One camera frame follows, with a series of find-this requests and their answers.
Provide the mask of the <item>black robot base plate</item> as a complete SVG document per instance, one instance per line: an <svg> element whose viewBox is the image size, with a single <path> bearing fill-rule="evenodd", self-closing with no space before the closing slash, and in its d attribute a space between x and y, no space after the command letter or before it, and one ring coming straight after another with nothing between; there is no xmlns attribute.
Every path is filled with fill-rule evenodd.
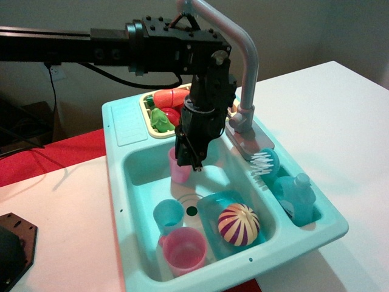
<svg viewBox="0 0 389 292"><path fill-rule="evenodd" d="M33 265L38 227L14 213L1 215L1 291L10 291Z"/></svg>

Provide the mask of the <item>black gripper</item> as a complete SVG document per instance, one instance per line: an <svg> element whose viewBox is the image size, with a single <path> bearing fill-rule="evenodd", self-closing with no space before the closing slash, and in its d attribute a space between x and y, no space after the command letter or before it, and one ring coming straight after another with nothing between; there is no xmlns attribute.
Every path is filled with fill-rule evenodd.
<svg viewBox="0 0 389 292"><path fill-rule="evenodd" d="M202 171L209 143L224 131L226 114L227 111L196 106L190 96L186 96L179 125L174 130L178 166L192 165L195 172Z"/></svg>

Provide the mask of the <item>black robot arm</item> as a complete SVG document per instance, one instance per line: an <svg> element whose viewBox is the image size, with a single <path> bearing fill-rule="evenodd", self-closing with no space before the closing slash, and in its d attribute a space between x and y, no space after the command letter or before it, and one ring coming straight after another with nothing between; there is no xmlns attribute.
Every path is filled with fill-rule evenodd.
<svg viewBox="0 0 389 292"><path fill-rule="evenodd" d="M173 84L192 76L189 94L175 129L179 166L202 168L209 143L225 129L236 80L230 74L230 45L213 30L202 30L193 16L188 27L178 19L146 16L123 30L91 29L88 33L1 28L1 60L49 65L78 63L99 74L105 66L126 66L136 75L171 72Z"/></svg>

